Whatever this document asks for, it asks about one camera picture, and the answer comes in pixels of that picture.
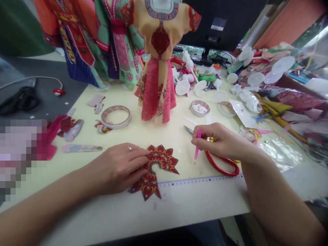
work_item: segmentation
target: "finger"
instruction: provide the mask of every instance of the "finger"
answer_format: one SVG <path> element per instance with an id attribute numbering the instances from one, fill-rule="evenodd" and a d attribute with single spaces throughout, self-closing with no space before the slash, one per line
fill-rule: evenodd
<path id="1" fill-rule="evenodd" d="M 138 168 L 142 167 L 148 162 L 148 157 L 141 156 L 133 159 L 132 161 L 128 162 L 128 172 L 132 173 L 133 171 L 137 170 Z"/>
<path id="2" fill-rule="evenodd" d="M 134 145 L 132 143 L 121 143 L 119 145 L 113 146 L 113 149 L 115 151 L 119 151 L 120 153 L 127 153 L 127 152 L 132 152 L 134 150 L 140 149 L 139 146 Z"/>
<path id="3" fill-rule="evenodd" d="M 198 146 L 199 149 L 201 149 L 201 150 L 208 150 L 208 151 L 214 152 L 214 153 L 217 153 L 218 152 L 216 144 L 214 144 L 214 143 L 212 143 L 210 141 L 207 141 L 205 139 L 202 139 L 202 138 L 194 138 L 194 139 L 192 139 L 191 143 L 193 145 Z"/>
<path id="4" fill-rule="evenodd" d="M 145 149 L 139 148 L 137 150 L 127 153 L 126 156 L 128 158 L 128 161 L 132 161 L 133 159 L 136 159 L 138 157 L 150 155 L 150 153 L 151 153 L 150 150 L 145 150 Z"/>
<path id="5" fill-rule="evenodd" d="M 213 127 L 211 125 L 198 125 L 195 126 L 194 132 L 192 134 L 192 138 L 198 138 L 198 130 L 202 130 L 202 138 L 207 139 L 208 137 L 213 136 Z"/>
<path id="6" fill-rule="evenodd" d="M 135 172 L 134 174 L 130 174 L 128 178 L 121 184 L 122 190 L 126 190 L 127 188 L 134 185 L 136 182 L 138 182 L 143 175 L 145 175 L 148 171 L 146 169 L 139 170 Z"/>

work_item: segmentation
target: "scissors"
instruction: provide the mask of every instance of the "scissors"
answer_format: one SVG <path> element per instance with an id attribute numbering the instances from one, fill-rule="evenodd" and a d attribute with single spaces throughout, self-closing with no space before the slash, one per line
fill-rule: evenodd
<path id="1" fill-rule="evenodd" d="M 0 104 L 0 115 L 5 116 L 16 113 L 19 110 L 29 111 L 39 105 L 40 100 L 36 96 L 34 86 L 24 86 L 13 96 Z"/>
<path id="2" fill-rule="evenodd" d="M 190 129 L 189 127 L 186 127 L 184 126 L 188 131 L 189 133 L 192 135 L 193 134 L 193 130 Z M 225 162 L 227 162 L 228 164 L 232 165 L 235 169 L 235 171 L 233 173 L 229 173 L 229 172 L 226 172 L 224 170 L 222 170 L 221 168 L 219 168 L 216 163 L 214 162 L 214 160 L 212 159 L 212 156 L 211 156 L 211 153 L 209 151 L 205 151 L 205 154 L 207 156 L 207 159 L 209 160 L 210 164 L 220 173 L 222 173 L 223 175 L 226 175 L 226 176 L 230 176 L 230 177 L 234 177 L 234 176 L 237 176 L 239 174 L 239 167 L 237 166 L 237 164 L 233 161 L 233 160 L 230 160 L 230 159 L 227 159 L 227 158 L 224 158 L 224 157 L 221 157 L 221 156 L 217 156 L 216 154 L 213 154 L 212 155 L 215 155 L 216 157 L 220 158 L 221 160 L 224 160 Z"/>

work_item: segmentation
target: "red patterned dress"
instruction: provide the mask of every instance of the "red patterned dress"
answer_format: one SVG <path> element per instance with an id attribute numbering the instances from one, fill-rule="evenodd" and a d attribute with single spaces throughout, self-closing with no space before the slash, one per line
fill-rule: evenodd
<path id="1" fill-rule="evenodd" d="M 174 46 L 189 31 L 196 31 L 201 16 L 189 5 L 171 2 L 168 10 L 154 9 L 153 0 L 129 0 L 121 9 L 125 24 L 133 25 L 145 41 L 145 53 L 151 58 L 134 93 L 142 106 L 141 119 L 154 116 L 156 123 L 170 121 L 176 106 L 170 58 Z"/>

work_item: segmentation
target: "pixelated area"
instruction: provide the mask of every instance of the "pixelated area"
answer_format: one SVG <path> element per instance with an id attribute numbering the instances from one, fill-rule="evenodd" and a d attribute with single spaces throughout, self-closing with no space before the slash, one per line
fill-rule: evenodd
<path id="1" fill-rule="evenodd" d="M 0 122 L 0 204 L 10 201 L 15 188 L 31 174 L 31 167 L 47 160 L 47 120 Z"/>

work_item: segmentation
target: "pink skirt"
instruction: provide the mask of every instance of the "pink skirt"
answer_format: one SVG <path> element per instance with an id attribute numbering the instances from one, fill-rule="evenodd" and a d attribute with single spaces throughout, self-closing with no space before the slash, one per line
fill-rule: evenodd
<path id="1" fill-rule="evenodd" d="M 142 106 L 141 119 L 156 123 L 170 121 L 170 110 L 176 105 L 171 61 L 162 61 L 151 57 L 145 65 L 144 73 L 139 79 L 134 94 Z"/>

